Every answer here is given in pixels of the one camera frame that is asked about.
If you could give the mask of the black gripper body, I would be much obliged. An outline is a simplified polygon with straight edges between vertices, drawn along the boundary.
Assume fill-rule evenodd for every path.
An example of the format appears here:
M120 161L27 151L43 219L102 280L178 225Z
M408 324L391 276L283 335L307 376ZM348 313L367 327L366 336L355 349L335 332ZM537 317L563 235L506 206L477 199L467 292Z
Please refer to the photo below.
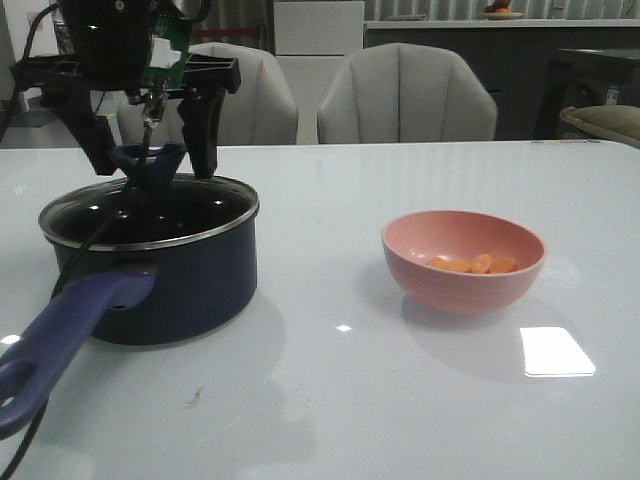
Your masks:
M238 60L190 52L182 86L168 90L166 82L143 87L141 79L151 46L151 30L159 16L184 17L200 23L209 1L182 11L174 1L58 1L50 8L61 14L71 43L69 54L31 56L24 53L11 68L18 91L32 87L86 87L97 91L161 89L171 96L184 91L221 87L234 94L241 85Z

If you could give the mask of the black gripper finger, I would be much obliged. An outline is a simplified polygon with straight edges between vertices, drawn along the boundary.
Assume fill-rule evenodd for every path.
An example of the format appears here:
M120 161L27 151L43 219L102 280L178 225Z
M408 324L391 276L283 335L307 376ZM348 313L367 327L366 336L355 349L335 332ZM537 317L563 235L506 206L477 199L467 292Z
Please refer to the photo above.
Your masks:
M108 120L92 106L85 87L48 87L47 110L55 114L84 151L97 175L112 175L117 167L109 154L116 144Z
M182 136L196 178L209 179L217 169L217 137L223 89L185 97L177 110L183 121Z

